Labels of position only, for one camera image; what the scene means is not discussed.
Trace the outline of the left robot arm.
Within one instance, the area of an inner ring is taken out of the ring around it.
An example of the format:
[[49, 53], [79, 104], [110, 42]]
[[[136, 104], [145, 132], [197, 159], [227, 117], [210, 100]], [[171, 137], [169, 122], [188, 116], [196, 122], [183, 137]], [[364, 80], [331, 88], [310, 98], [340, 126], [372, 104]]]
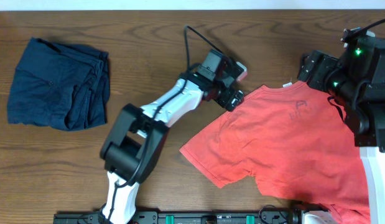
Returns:
[[203, 63], [187, 68], [160, 98], [122, 108], [100, 151], [109, 181], [100, 223], [131, 221], [139, 186], [156, 166], [171, 126], [202, 101], [214, 100], [233, 111], [244, 98], [234, 85], [247, 74], [241, 62], [211, 50]]

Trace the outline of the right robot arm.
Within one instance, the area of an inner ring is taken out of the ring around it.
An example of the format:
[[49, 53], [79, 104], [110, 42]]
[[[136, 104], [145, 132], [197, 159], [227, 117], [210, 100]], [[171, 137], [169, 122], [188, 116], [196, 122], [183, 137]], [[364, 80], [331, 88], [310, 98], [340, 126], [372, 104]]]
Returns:
[[366, 174], [371, 223], [385, 223], [385, 39], [356, 28], [341, 41], [338, 58], [319, 50], [303, 55], [297, 78], [344, 107]]

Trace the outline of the red orange t-shirt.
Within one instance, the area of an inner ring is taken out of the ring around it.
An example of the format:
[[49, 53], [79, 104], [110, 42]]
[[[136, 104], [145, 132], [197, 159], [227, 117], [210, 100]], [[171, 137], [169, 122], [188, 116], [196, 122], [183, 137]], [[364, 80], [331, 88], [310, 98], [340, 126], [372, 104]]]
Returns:
[[323, 205], [338, 223], [369, 223], [365, 171], [342, 115], [304, 82], [261, 86], [180, 152], [217, 187], [251, 176], [263, 195]]

